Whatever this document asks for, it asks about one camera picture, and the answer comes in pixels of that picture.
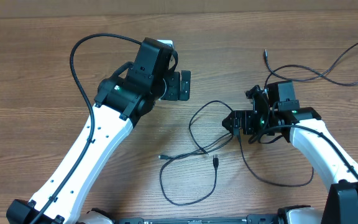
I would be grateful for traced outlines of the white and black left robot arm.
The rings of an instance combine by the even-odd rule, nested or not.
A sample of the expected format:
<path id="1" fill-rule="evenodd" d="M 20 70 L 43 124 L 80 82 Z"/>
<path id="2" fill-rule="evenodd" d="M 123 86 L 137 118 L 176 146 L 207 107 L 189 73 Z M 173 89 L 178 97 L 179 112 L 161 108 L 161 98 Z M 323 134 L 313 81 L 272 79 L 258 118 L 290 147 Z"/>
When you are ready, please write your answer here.
<path id="1" fill-rule="evenodd" d="M 157 99 L 190 97 L 191 73 L 167 70 L 161 77 L 119 68 L 98 87 L 95 104 L 80 135 L 55 172 L 29 201 L 15 199 L 9 223 L 77 223 L 95 180 L 115 149 Z"/>

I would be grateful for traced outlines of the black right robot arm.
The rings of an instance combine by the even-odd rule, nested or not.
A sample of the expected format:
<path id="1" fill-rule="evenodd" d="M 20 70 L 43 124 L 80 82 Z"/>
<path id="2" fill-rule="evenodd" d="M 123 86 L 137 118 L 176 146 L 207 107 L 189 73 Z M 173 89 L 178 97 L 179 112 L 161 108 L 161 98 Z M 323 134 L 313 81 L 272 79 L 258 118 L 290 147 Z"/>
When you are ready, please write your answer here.
<path id="1" fill-rule="evenodd" d="M 298 149 L 321 177 L 328 191 L 323 211 L 309 205 L 279 208 L 275 215 L 248 216 L 247 223 L 358 223 L 358 163 L 331 136 L 312 107 L 302 108 L 291 81 L 246 91 L 252 110 L 233 110 L 222 126 L 249 143 L 264 135 L 281 137 Z"/>

